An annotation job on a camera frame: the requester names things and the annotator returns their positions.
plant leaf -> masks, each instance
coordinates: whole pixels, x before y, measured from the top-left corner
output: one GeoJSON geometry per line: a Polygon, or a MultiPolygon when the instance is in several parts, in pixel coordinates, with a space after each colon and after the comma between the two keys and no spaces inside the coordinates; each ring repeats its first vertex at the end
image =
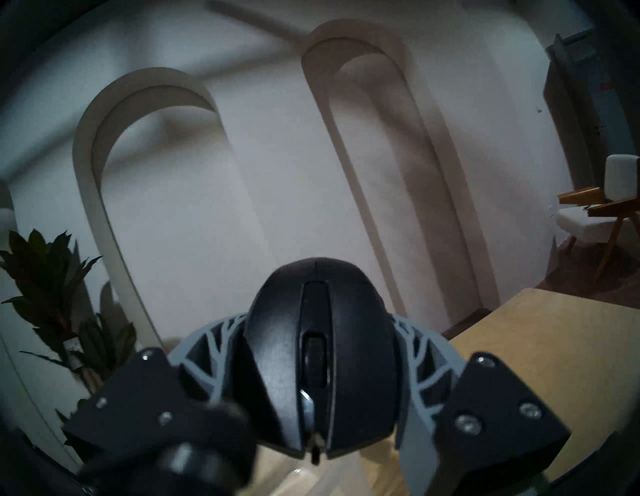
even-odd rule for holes
{"type": "Polygon", "coordinates": [[[107,367],[106,350],[100,333],[100,327],[95,318],[86,320],[80,324],[78,329],[78,339],[82,345],[83,355],[92,369],[100,373],[107,367]]]}
{"type": "Polygon", "coordinates": [[[48,362],[51,362],[52,364],[60,365],[60,366],[62,366],[64,368],[68,369],[66,363],[62,362],[61,360],[56,360],[55,358],[49,358],[46,355],[38,355],[37,353],[32,353],[30,351],[22,351],[22,350],[20,350],[20,353],[25,353],[27,355],[37,356],[38,358],[41,358],[42,360],[47,360],[48,362]]]}
{"type": "Polygon", "coordinates": [[[65,417],[62,413],[60,413],[60,411],[57,408],[56,408],[56,415],[60,419],[60,422],[62,422],[63,424],[66,424],[69,421],[68,417],[65,417]]]}
{"type": "Polygon", "coordinates": [[[33,306],[33,303],[24,296],[14,296],[3,303],[11,303],[15,312],[29,324],[40,327],[49,323],[47,316],[41,314],[38,309],[33,306]]]}
{"type": "Polygon", "coordinates": [[[62,295],[62,302],[63,302],[62,314],[63,316],[65,316],[65,318],[68,318],[68,315],[71,312],[72,298],[74,296],[74,293],[76,292],[76,289],[78,288],[80,283],[83,281],[85,276],[89,273],[89,271],[91,270],[91,267],[93,267],[93,265],[101,258],[102,258],[101,256],[96,257],[86,265],[85,265],[86,260],[82,262],[80,264],[80,267],[78,267],[78,269],[76,270],[76,273],[66,284],[63,290],[63,295],[62,295]]]}
{"type": "Polygon", "coordinates": [[[69,240],[71,235],[66,232],[60,234],[52,243],[47,245],[47,265],[51,272],[52,287],[59,297],[62,297],[67,271],[71,261],[72,253],[69,250],[69,240]]]}
{"type": "Polygon", "coordinates": [[[128,359],[130,359],[137,340],[136,328],[133,326],[133,323],[124,326],[120,332],[118,332],[116,339],[117,367],[123,366],[127,363],[128,359]]]}
{"type": "Polygon", "coordinates": [[[16,231],[9,231],[9,247],[19,266],[26,272],[27,279],[42,286],[48,279],[44,260],[33,251],[29,243],[16,231]]]}
{"type": "Polygon", "coordinates": [[[0,262],[0,267],[2,267],[12,279],[29,278],[27,272],[20,265],[20,260],[14,254],[1,250],[0,256],[3,258],[3,261],[0,262]]]}
{"type": "Polygon", "coordinates": [[[65,352],[65,347],[54,330],[48,327],[34,327],[33,331],[40,339],[42,339],[42,342],[46,344],[51,351],[58,354],[60,360],[66,363],[67,354],[65,352]]]}
{"type": "Polygon", "coordinates": [[[100,362],[94,362],[93,358],[90,358],[86,353],[83,353],[82,351],[72,351],[71,354],[80,360],[85,367],[90,367],[96,371],[100,378],[103,378],[108,374],[108,370],[105,369],[100,362]]]}
{"type": "Polygon", "coordinates": [[[22,295],[38,309],[38,311],[47,315],[52,319],[60,319],[60,303],[55,301],[54,295],[39,288],[29,280],[16,280],[15,285],[18,287],[22,295]]]}
{"type": "Polygon", "coordinates": [[[47,244],[44,242],[42,234],[35,229],[29,235],[29,246],[43,261],[47,259],[47,244]]]}

mouse scroll wheel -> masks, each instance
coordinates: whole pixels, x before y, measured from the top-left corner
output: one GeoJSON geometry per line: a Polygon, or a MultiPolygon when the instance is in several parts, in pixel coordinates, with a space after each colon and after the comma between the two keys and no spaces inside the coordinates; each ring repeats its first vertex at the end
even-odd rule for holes
{"type": "Polygon", "coordinates": [[[303,377],[309,387],[326,386],[326,339],[322,335],[312,334],[304,338],[302,346],[304,357],[303,377]]]}

computer mouse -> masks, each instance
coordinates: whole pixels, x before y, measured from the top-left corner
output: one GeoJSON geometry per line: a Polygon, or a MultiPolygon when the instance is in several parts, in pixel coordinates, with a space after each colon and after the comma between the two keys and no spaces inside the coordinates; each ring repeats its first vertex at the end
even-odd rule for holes
{"type": "Polygon", "coordinates": [[[391,434],[400,358],[392,320],[355,265],[327,258],[277,269],[235,343],[232,397],[260,443],[315,462],[391,434]]]}

chair leg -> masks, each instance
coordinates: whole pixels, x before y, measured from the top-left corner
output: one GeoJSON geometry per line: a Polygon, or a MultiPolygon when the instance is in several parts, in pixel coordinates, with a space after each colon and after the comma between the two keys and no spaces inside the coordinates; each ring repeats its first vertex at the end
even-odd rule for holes
{"type": "Polygon", "coordinates": [[[567,245],[566,250],[564,251],[565,255],[571,255],[571,250],[573,249],[576,241],[578,241],[578,238],[576,238],[575,236],[571,236],[569,238],[569,245],[567,245]]]}
{"type": "Polygon", "coordinates": [[[618,236],[620,235],[620,228],[622,227],[622,222],[624,221],[624,217],[618,217],[616,219],[616,223],[613,225],[613,231],[611,231],[611,236],[609,237],[609,242],[607,243],[607,248],[604,250],[604,255],[602,255],[602,260],[600,261],[600,265],[596,270],[596,273],[593,276],[593,283],[591,284],[591,288],[596,285],[600,274],[604,270],[604,267],[607,265],[609,261],[609,257],[611,256],[611,252],[613,251],[613,247],[616,245],[616,241],[618,240],[618,236]]]}
{"type": "Polygon", "coordinates": [[[631,222],[634,223],[634,227],[636,228],[636,232],[638,233],[638,237],[640,237],[640,218],[637,213],[631,215],[631,222]]]}

white cushioned chair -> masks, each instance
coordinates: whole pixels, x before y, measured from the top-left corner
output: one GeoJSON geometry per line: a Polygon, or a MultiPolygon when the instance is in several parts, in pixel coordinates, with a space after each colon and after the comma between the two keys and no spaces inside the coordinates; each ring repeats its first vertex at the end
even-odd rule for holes
{"type": "Polygon", "coordinates": [[[594,284],[607,265],[621,230],[635,228],[640,236],[639,193],[640,157],[610,155],[605,166],[604,190],[590,187],[558,195],[561,204],[578,205],[561,209],[556,216],[558,227],[571,235],[567,254],[577,239],[607,243],[593,277],[594,284]]]}

